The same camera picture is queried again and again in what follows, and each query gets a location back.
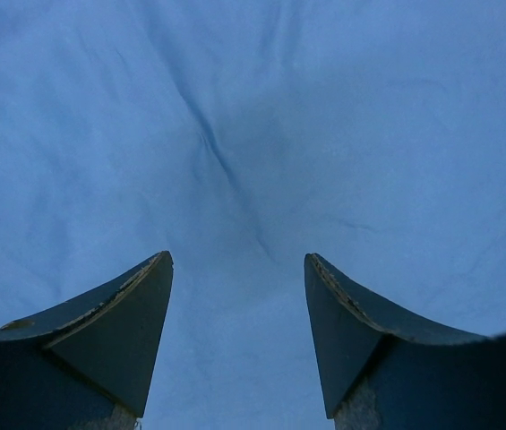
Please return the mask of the blue surgical drape cloth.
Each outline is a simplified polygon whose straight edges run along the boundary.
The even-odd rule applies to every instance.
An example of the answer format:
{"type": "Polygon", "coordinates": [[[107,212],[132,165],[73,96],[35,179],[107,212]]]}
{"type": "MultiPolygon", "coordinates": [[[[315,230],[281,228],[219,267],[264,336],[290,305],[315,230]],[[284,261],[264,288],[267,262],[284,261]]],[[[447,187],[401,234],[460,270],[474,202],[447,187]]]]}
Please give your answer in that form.
{"type": "Polygon", "coordinates": [[[0,1],[0,326],[167,250],[146,429],[327,429],[317,253],[506,331],[506,1],[0,1]]]}

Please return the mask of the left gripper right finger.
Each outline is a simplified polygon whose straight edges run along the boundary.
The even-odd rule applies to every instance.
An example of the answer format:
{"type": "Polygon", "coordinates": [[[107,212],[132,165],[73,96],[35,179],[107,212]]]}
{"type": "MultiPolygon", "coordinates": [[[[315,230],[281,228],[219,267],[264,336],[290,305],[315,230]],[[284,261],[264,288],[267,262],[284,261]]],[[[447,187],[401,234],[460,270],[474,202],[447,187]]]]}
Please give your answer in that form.
{"type": "Polygon", "coordinates": [[[338,429],[506,429],[506,332],[434,322],[304,258],[325,413],[338,429]]]}

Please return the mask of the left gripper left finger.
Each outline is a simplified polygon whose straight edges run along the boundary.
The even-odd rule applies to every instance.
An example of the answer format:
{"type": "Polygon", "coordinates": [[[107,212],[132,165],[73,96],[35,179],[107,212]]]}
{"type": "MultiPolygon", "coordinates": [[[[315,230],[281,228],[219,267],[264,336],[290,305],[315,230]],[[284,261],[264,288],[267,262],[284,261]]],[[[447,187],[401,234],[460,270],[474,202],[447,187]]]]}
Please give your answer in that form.
{"type": "Polygon", "coordinates": [[[159,252],[0,328],[0,429],[134,429],[144,415],[173,281],[159,252]]]}

